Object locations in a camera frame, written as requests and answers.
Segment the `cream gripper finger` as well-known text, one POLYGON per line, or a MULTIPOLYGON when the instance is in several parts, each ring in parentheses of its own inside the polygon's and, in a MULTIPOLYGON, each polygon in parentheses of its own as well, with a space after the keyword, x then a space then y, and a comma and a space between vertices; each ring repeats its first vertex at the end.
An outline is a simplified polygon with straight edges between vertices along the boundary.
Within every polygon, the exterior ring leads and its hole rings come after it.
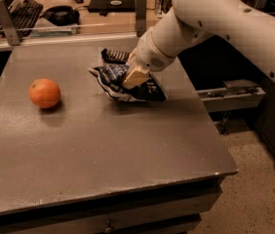
POLYGON ((131 64, 134 62, 135 56, 136 56, 136 51, 132 51, 129 55, 128 60, 126 61, 127 66, 129 67, 131 66, 131 64))
POLYGON ((150 70, 138 64, 133 64, 129 66, 125 78, 122 82, 122 86, 125 89, 132 89, 136 86, 141 85, 149 79, 150 70))

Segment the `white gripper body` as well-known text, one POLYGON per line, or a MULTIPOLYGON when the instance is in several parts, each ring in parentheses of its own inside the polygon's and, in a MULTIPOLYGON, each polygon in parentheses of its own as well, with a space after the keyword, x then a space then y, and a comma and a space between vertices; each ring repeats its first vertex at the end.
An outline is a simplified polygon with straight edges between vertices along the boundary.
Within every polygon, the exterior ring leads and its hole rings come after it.
POLYGON ((140 66, 145 70, 160 72, 175 61, 175 57, 168 57, 158 49, 152 33, 153 26, 139 38, 137 46, 130 54, 130 70, 140 66))

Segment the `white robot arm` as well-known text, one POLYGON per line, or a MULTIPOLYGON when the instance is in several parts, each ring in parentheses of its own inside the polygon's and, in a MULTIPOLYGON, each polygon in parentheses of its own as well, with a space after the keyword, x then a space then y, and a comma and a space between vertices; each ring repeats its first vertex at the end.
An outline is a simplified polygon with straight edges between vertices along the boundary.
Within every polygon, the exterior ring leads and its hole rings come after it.
POLYGON ((216 35, 275 83, 275 18, 241 0, 172 0, 173 7, 138 40, 122 85, 131 89, 187 48, 216 35))

